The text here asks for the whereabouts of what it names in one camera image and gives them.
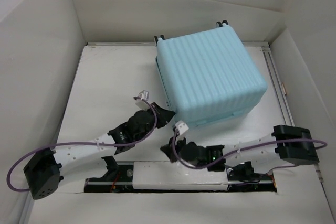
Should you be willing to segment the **light blue suitcase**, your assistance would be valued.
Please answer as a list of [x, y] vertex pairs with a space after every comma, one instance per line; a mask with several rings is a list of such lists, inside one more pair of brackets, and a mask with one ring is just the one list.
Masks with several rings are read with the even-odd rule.
[[175, 122], [198, 127], [243, 116], [267, 91], [265, 78], [226, 20], [213, 29], [154, 41]]

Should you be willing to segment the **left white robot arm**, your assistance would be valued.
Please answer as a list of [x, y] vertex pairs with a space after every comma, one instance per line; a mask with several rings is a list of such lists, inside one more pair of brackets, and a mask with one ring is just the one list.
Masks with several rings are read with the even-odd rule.
[[91, 162], [101, 164], [99, 174], [105, 180], [114, 179], [118, 170], [114, 156], [134, 148], [175, 116], [174, 111], [155, 102], [149, 103], [141, 97], [134, 99], [140, 110], [108, 133], [92, 141], [61, 143], [37, 151], [24, 167], [32, 198], [39, 200], [51, 195], [81, 172], [85, 178], [91, 177]]

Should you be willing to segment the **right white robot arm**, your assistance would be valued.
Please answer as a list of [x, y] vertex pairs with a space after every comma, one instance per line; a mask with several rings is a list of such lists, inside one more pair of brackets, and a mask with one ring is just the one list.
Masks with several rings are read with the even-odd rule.
[[225, 172], [242, 179], [255, 179], [276, 168], [319, 164], [317, 147], [309, 129], [276, 125], [273, 132], [249, 142], [200, 146], [174, 132], [160, 150], [170, 162], [181, 162], [189, 169]]

